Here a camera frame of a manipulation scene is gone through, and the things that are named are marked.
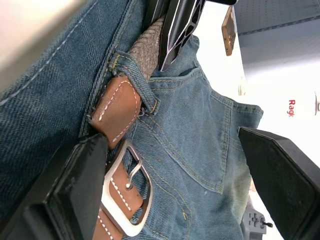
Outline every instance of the silver metal buckle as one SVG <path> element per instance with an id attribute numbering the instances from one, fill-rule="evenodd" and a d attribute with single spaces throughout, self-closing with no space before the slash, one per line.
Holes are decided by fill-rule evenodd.
<path id="1" fill-rule="evenodd" d="M 116 169 L 118 168 L 119 164 L 121 163 L 127 149 L 129 149 L 133 158 L 137 161 L 137 166 L 129 174 L 129 179 L 128 179 L 129 183 L 126 185 L 126 188 L 129 189 L 131 187 L 132 178 L 138 172 L 139 169 L 142 171 L 148 184 L 147 196 L 146 196 L 146 199 L 143 200 L 143 204 L 141 207 L 142 214 L 139 217 L 136 224 L 132 224 L 130 220 L 125 216 L 125 214 L 121 211 L 121 209 L 118 207 L 116 202 L 111 197 L 110 191 L 109 191 L 111 178 L 116 172 Z M 145 166 L 143 165 L 142 160 L 139 159 L 137 151 L 135 150 L 131 141 L 129 139 L 126 139 L 121 143 L 119 150 L 116 154 L 115 160 L 113 161 L 112 166 L 110 167 L 109 171 L 106 173 L 104 177 L 102 197 L 101 197 L 101 209 L 105 212 L 105 214 L 110 218 L 113 224 L 124 235 L 129 237 L 134 237 L 141 232 L 142 228 L 146 223 L 148 214 L 150 212 L 152 199 L 153 199 L 153 186 L 152 186 L 152 182 L 150 180 L 149 174 Z"/>

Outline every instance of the gray ceiling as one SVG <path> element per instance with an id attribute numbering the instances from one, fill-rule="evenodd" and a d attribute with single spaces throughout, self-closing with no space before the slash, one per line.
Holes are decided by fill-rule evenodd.
<path id="1" fill-rule="evenodd" d="M 320 0 L 238 0 L 234 8 L 239 35 L 320 18 Z"/>

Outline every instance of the denim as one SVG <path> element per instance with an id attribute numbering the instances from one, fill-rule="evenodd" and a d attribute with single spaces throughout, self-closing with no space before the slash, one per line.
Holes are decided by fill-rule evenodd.
<path id="1" fill-rule="evenodd" d="M 124 137 L 132 140 L 154 187 L 146 225 L 133 239 L 243 239 L 251 177 L 237 131 L 256 128 L 263 112 L 211 89 L 196 59 L 195 36 L 167 71 L 155 70 L 147 81 L 127 54 L 142 33 L 146 5 L 90 1 L 3 93 L 0 219 L 58 147 L 95 132 L 89 116 L 109 80 L 123 72 L 142 99 Z M 107 164 L 116 151 L 108 152 Z M 129 153 L 123 161 L 133 168 Z M 145 195 L 143 176 L 133 181 Z"/>

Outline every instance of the back pocket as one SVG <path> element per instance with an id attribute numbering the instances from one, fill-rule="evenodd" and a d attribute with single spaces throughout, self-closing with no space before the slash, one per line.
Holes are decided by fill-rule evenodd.
<path id="1" fill-rule="evenodd" d="M 145 114 L 140 121 L 193 180 L 222 194 L 231 109 L 211 97 L 199 67 L 185 73 L 150 79 L 160 105 L 156 115 Z"/>

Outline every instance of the belt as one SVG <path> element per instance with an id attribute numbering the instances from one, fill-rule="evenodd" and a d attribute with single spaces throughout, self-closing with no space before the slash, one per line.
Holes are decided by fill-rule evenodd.
<path id="1" fill-rule="evenodd" d="M 129 51 L 147 80 L 158 65 L 163 22 L 164 18 L 160 18 L 150 26 Z M 138 117 L 141 104 L 141 98 L 130 79 L 124 73 L 119 73 L 106 86 L 91 115 L 90 124 L 106 136 L 109 148 L 114 149 Z M 122 163 L 127 149 L 137 161 L 130 174 Z M 146 200 L 142 199 L 132 183 L 138 170 L 142 171 L 148 183 Z M 133 237 L 139 234 L 150 211 L 152 190 L 152 183 L 139 154 L 129 140 L 123 141 L 115 159 L 106 164 L 101 205 L 92 239 L 120 240 L 123 235 Z M 138 222 L 132 224 L 130 219 L 140 208 L 142 214 Z"/>

